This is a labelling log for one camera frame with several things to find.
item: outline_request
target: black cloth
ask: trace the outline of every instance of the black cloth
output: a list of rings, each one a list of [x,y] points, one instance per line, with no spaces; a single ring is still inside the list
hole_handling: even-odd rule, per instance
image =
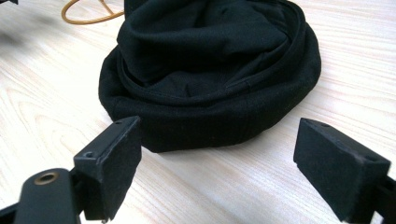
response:
[[[126,0],[103,63],[109,116],[141,117],[153,152],[242,143],[316,85],[318,41],[288,1]]]

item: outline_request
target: wooden table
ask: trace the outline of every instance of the wooden table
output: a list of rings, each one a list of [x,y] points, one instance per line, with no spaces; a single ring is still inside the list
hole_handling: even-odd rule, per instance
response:
[[[163,154],[143,148],[113,223],[338,223],[292,160],[300,118],[331,124],[396,162],[395,2],[293,2],[318,36],[318,85],[244,144]],[[71,169],[73,156],[112,122],[97,88],[123,17],[70,25],[60,14],[66,3],[0,5],[0,207],[18,201],[29,176]],[[100,7],[85,4],[78,16]],[[394,165],[389,175],[396,178]]]

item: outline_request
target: light wood surface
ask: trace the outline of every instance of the light wood surface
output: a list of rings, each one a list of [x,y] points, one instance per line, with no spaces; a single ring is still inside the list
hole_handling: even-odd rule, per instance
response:
[[[101,10],[83,2],[76,17]],[[244,144],[163,154],[143,148],[112,223],[339,223],[292,160],[301,117],[396,162],[394,0],[293,2],[318,36],[322,73],[314,90]],[[0,5],[0,208],[18,201],[29,176],[71,169],[73,156],[112,122],[97,88],[123,17],[70,25],[61,19],[66,3]],[[394,165],[389,176],[396,178]]]

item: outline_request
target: folded black fabric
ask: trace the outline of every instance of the folded black fabric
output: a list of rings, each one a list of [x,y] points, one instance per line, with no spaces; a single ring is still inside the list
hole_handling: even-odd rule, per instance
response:
[[[153,152],[242,143],[316,85],[318,41],[288,1],[126,0],[99,97],[109,116],[141,117]]]

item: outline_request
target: black rectangular block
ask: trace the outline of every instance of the black rectangular block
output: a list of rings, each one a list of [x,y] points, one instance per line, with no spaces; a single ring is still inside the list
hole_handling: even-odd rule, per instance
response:
[[[332,126],[301,119],[293,160],[340,220],[370,223],[390,161]]]

